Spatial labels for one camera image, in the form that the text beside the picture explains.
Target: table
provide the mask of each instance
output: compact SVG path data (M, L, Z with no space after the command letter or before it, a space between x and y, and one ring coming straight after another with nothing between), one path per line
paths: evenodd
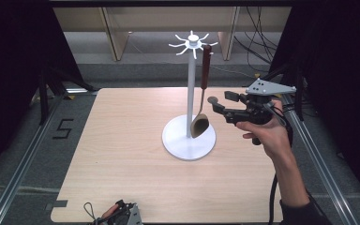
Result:
M173 157L163 146L162 131L174 117L187 113L187 89L101 89L89 114L57 201L54 222L88 222L83 205L101 215L113 203L137 203L143 223L267 222L274 167L262 146L212 111L207 97L228 108L241 103L224 99L224 91L245 88L208 87L202 112L217 140L214 149L195 161ZM195 89L194 112L201 90ZM275 203L275 221L281 221Z

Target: white round base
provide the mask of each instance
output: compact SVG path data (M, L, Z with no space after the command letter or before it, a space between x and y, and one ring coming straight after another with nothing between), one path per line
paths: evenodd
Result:
M183 160L197 160L206 156L215 146L216 132L212 125L197 138L187 137L187 116L172 119L162 132L166 150L174 157Z

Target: white pole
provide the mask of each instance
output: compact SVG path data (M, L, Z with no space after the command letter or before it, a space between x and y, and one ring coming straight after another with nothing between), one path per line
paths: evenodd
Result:
M193 51L188 51L188 94L187 94L187 138L191 138L192 110L194 108L195 59Z

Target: person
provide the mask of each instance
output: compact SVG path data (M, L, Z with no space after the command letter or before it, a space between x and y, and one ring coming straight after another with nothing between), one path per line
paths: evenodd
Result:
M282 103L273 99L274 107L280 115ZM277 174L283 221L281 225L331 224L308 196L302 175L298 169L296 158L291 149L288 131L278 119L273 118L264 125L250 122L238 122L236 127L246 131L244 139L258 138L265 154L271 158Z

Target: floor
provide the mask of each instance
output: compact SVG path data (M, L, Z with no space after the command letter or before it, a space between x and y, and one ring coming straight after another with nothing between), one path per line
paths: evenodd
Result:
M98 87L186 85L188 56L176 55L183 48L169 46L181 43L175 34L181 38L188 36L187 32L130 33L123 58L114 62L104 33L65 33L85 81ZM269 64L265 61L270 61L270 52L259 45L263 44L261 41L250 44L247 35L252 37L254 33L237 33L236 37L256 54L248 53L235 41L231 60L224 61L219 46L213 47L212 81L209 81L209 85L247 86L257 74L266 73ZM266 40L273 42L265 43L270 47L271 54L275 54L280 33L264 35ZM212 33L204 42L217 41L217 35ZM199 52L197 70L200 69L201 56ZM75 87L72 83L66 85L68 88ZM64 98L52 96L51 120L46 127L38 125L40 115L36 96L12 145L0 157L0 203L7 202L5 207L0 208L4 215L0 217L0 224L53 224L50 213L55 198L96 97L85 93L73 95ZM303 122L292 111L287 116L296 131L293 151L307 189L333 224L360 224L360 184L347 162L337 154L337 146L319 115L308 104L308 96L305 96L305 101ZM58 130L63 125L70 128L67 139L57 138L63 135ZM42 137L40 140L36 138L37 134ZM14 195L3 199L1 196L10 187L13 187Z

